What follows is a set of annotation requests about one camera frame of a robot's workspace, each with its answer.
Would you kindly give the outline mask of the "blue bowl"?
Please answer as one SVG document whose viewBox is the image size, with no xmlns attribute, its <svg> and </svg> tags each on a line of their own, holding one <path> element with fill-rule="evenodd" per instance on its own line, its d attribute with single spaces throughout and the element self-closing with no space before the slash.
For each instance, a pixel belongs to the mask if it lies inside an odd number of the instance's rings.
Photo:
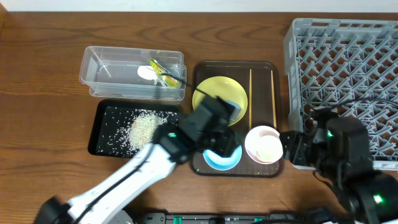
<svg viewBox="0 0 398 224">
<path fill-rule="evenodd" d="M 234 168 L 240 162 L 242 154 L 242 147 L 238 146 L 229 157 L 221 157 L 209 149 L 203 152 L 203 157 L 211 168 L 225 171 Z"/>
</svg>

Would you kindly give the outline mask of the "green yellow snack wrapper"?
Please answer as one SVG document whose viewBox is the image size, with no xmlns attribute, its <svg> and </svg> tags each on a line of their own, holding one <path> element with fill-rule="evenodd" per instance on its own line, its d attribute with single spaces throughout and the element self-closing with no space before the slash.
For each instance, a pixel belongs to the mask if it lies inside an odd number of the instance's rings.
<svg viewBox="0 0 398 224">
<path fill-rule="evenodd" d="M 157 75 L 157 79 L 160 81 L 162 86 L 174 88 L 180 84 L 180 82 L 174 79 L 172 74 L 161 66 L 161 64 L 155 59 L 150 59 L 149 64 Z"/>
</svg>

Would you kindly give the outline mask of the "pile of rice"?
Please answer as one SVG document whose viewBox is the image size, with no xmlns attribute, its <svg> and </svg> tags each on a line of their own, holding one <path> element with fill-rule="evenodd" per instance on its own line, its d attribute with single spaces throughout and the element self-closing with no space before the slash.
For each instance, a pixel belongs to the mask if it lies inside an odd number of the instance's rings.
<svg viewBox="0 0 398 224">
<path fill-rule="evenodd" d="M 137 116 L 129 127 L 127 135 L 129 149 L 131 151 L 141 150 L 152 140 L 157 127 L 164 123 L 167 123 L 167 118 L 161 117 L 155 111 Z"/>
</svg>

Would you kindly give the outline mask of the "white cup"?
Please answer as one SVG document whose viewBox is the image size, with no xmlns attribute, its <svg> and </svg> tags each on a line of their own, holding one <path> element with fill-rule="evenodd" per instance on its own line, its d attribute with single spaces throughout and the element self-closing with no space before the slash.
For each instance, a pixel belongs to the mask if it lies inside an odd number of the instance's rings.
<svg viewBox="0 0 398 224">
<path fill-rule="evenodd" d="M 283 155 L 283 147 L 279 138 L 263 136 L 259 138 L 256 156 L 263 162 L 276 162 Z"/>
</svg>

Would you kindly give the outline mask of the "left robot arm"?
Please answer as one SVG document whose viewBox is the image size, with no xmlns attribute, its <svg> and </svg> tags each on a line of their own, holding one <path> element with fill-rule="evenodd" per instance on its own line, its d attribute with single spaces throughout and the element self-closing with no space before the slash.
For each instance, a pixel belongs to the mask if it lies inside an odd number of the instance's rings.
<svg viewBox="0 0 398 224">
<path fill-rule="evenodd" d="M 239 134 L 225 124 L 211 124 L 203 129 L 192 123 L 160 125 L 150 143 L 96 187 L 66 203 L 56 196 L 48 199 L 34 223 L 109 223 L 127 204 L 194 153 L 209 149 L 229 157 L 240 144 Z"/>
</svg>

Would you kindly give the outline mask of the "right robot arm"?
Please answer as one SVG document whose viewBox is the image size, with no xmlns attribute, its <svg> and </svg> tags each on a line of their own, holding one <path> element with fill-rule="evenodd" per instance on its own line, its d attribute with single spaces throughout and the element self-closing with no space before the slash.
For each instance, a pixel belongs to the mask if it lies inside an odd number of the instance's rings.
<svg viewBox="0 0 398 224">
<path fill-rule="evenodd" d="M 315 125 L 306 133 L 280 134 L 284 158 L 313 167 L 353 220 L 396 221 L 397 179 L 374 168 L 365 125 L 328 108 L 315 110 L 312 119 Z"/>
</svg>

